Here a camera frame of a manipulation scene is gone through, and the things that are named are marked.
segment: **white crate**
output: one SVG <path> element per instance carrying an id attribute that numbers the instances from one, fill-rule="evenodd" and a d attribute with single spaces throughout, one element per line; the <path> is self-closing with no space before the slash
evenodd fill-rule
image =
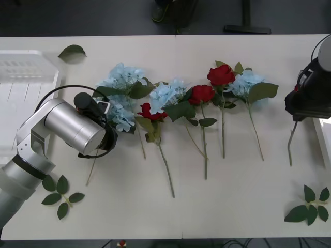
<path id="1" fill-rule="evenodd" d="M 59 63 L 39 51 L 0 51 L 0 165 L 16 154 L 17 129 L 63 78 Z"/>

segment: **light blue hydrangea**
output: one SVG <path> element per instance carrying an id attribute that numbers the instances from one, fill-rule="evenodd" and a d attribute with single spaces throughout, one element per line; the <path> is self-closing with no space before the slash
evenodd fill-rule
<path id="1" fill-rule="evenodd" d="M 97 83 L 97 87 L 106 86 L 126 90 L 137 81 L 140 81 L 142 85 L 147 85 L 147 82 L 142 79 L 143 77 L 142 69 L 125 67 L 123 63 L 119 63 L 110 71 L 106 79 Z"/>
<path id="2" fill-rule="evenodd" d="M 149 94 L 151 114 L 154 115 L 157 112 L 163 113 L 162 108 L 165 106 L 177 104 L 178 101 L 185 95 L 185 91 L 186 86 L 184 85 L 183 80 L 174 79 L 168 85 L 160 82 L 160 85 Z"/>
<path id="3" fill-rule="evenodd" d="M 110 96 L 109 103 L 110 109 L 107 114 L 107 119 L 112 120 L 116 125 L 119 132 L 129 132 L 131 127 L 134 126 L 134 114 L 126 107 L 130 107 L 130 102 L 125 96 Z"/>
<path id="4" fill-rule="evenodd" d="M 229 84 L 229 88 L 224 92 L 232 92 L 239 97 L 247 97 L 249 90 L 253 85 L 263 82 L 264 77 L 256 75 L 253 71 L 245 70 L 243 75 L 237 75 L 233 83 Z"/>

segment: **white table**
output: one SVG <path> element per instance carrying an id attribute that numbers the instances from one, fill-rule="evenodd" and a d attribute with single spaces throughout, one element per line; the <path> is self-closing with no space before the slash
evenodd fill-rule
<path id="1" fill-rule="evenodd" d="M 284 216 L 303 203 L 304 184 L 320 192 L 331 189 L 331 175 L 324 168 L 312 120 L 298 125 L 292 142 L 293 167 L 289 166 L 287 141 L 294 122 L 284 108 L 284 98 L 300 69 L 323 35 L 300 36 L 126 36 L 1 38 L 0 50 L 41 50 L 58 54 L 71 44 L 87 53 L 83 63 L 67 65 L 66 84 L 94 87 L 116 63 L 146 71 L 154 83 L 175 76 L 194 84 L 208 84 L 209 69 L 221 60 L 234 66 L 240 61 L 280 85 L 275 98 L 253 110 L 265 162 L 243 106 L 226 113 L 226 159 L 220 152 L 220 121 L 207 128 L 208 180 L 203 178 L 203 158 L 196 152 L 179 121 L 163 125 L 163 149 L 175 187 L 172 199 L 166 169 L 154 144 L 138 134 L 120 134 L 116 148 L 97 160 L 92 180 L 85 186 L 92 160 L 54 138 L 49 158 L 54 173 L 65 175 L 70 193 L 86 195 L 65 220 L 57 206 L 43 206 L 47 191 L 38 187 L 18 214 L 5 226 L 4 240 L 25 239 L 178 239 L 229 237 L 330 236 L 331 221 L 285 223 Z M 63 91 L 72 103 L 76 89 Z M 220 119 L 210 105 L 206 115 Z M 201 146 L 199 128 L 191 128 Z"/>

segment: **dark floor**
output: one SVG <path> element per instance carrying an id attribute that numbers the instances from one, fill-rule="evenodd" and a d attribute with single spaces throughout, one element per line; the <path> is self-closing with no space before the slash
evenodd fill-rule
<path id="1" fill-rule="evenodd" d="M 172 35 L 150 18 L 153 0 L 0 0 L 0 36 Z M 242 0 L 199 0 L 182 34 L 223 34 L 242 23 Z M 251 0 L 252 25 L 273 34 L 331 33 L 330 0 Z"/>

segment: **black cable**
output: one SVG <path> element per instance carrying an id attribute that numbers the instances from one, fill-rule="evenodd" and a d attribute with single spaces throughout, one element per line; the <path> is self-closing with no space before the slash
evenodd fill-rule
<path id="1" fill-rule="evenodd" d="M 111 239 L 111 240 L 109 240 L 106 244 L 104 244 L 104 246 L 103 247 L 101 247 L 101 248 L 105 248 L 110 242 L 112 242 L 113 240 Z"/>
<path id="2" fill-rule="evenodd" d="M 271 248 L 271 245 L 270 243 L 268 242 L 267 238 L 263 238 L 264 242 L 267 244 L 267 247 L 268 248 Z"/>
<path id="3" fill-rule="evenodd" d="M 108 99 L 107 99 L 107 96 L 106 96 L 104 93 L 102 93 L 102 92 L 100 92 L 100 91 L 98 91 L 98 90 L 96 90 L 96 89 L 93 89 L 93 88 L 91 88 L 91 87 L 84 86 L 84 85 L 78 85 L 78 84 L 65 85 L 65 86 L 61 86 L 61 87 L 55 88 L 55 89 L 51 90 L 50 92 L 48 92 L 48 93 L 47 93 L 47 94 L 46 94 L 46 95 L 40 100 L 40 102 L 38 103 L 35 112 L 37 112 L 37 110 L 40 109 L 40 107 L 41 107 L 42 103 L 44 102 L 44 100 L 46 100 L 46 98 L 49 97 L 51 94 L 53 94 L 54 92 L 56 92 L 56 91 L 58 91 L 58 90 L 60 90 L 60 89 L 72 88 L 72 87 L 76 87 L 76 88 L 84 88 L 84 89 L 90 89 L 90 90 L 92 90 L 92 91 L 94 91 L 94 92 L 99 93 L 100 95 L 102 95 L 102 96 L 104 97 L 104 101 L 107 101 L 107 100 L 108 100 Z"/>
<path id="4" fill-rule="evenodd" d="M 317 45 L 315 46 L 314 50 L 311 53 L 310 61 L 312 61 L 312 58 L 314 57 L 314 52 L 315 52 L 316 48 L 319 46 L 319 44 L 321 44 L 324 40 L 326 40 L 330 36 L 331 36 L 331 34 L 325 36 L 319 43 L 317 43 Z"/>

